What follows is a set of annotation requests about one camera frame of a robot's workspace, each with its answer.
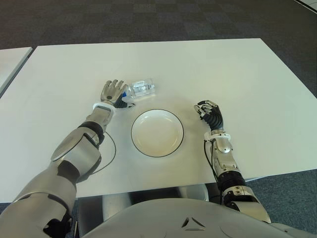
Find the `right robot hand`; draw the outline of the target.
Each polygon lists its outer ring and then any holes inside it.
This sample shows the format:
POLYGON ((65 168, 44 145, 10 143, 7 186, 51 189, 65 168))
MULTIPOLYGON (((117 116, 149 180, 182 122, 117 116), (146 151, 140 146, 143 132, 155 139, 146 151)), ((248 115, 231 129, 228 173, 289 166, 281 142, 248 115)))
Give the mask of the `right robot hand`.
POLYGON ((216 103, 210 100, 200 101, 194 106, 194 109, 211 131, 223 129, 223 117, 216 103))

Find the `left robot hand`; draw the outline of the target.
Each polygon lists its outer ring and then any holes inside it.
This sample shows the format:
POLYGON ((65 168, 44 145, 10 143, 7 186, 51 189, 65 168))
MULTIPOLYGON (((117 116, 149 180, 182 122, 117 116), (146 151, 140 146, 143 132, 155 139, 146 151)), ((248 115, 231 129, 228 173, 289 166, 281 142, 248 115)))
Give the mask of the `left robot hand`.
POLYGON ((115 108, 120 109, 134 107, 134 103, 127 103, 122 99, 126 87, 127 84, 124 84, 123 81, 107 81, 101 92, 101 102, 110 104, 115 108))

